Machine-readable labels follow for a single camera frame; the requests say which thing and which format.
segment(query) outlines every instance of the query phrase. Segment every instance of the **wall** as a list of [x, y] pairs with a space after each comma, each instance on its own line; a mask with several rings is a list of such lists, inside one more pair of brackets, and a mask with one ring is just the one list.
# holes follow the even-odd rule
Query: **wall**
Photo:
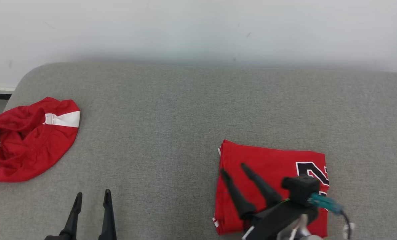
[[0, 0], [0, 87], [93, 58], [397, 72], [397, 1]]

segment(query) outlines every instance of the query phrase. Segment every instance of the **gray upholstery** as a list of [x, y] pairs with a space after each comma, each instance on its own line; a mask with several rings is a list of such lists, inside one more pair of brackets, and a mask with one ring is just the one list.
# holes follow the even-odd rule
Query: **gray upholstery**
[[[35, 179], [0, 183], [0, 240], [58, 234], [79, 191], [78, 239], [97, 239], [106, 188], [120, 240], [217, 239], [223, 139], [325, 153], [354, 239], [397, 239], [397, 73], [49, 64], [6, 109], [47, 96], [78, 104], [77, 140]], [[343, 225], [330, 215], [330, 239]]]

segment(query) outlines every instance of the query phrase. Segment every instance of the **folded red jersey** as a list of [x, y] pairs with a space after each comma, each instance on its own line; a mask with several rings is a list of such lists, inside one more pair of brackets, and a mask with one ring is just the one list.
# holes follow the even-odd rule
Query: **folded red jersey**
[[[309, 175], [320, 180], [320, 194], [326, 196], [329, 189], [325, 155], [311, 151], [286, 151], [255, 146], [245, 146], [224, 140], [220, 152], [220, 169], [224, 168], [232, 177], [235, 185], [247, 201], [253, 203], [258, 211], [265, 208], [265, 200], [256, 185], [247, 178], [241, 168], [246, 163], [261, 176], [284, 199], [289, 191], [281, 187], [284, 177]], [[226, 185], [221, 176], [218, 178], [215, 217], [213, 219], [219, 235], [242, 231], [240, 220]], [[311, 234], [326, 237], [328, 211], [319, 209], [319, 217], [308, 225]]]
[[72, 146], [80, 110], [72, 100], [47, 97], [0, 114], [0, 181], [32, 179]]

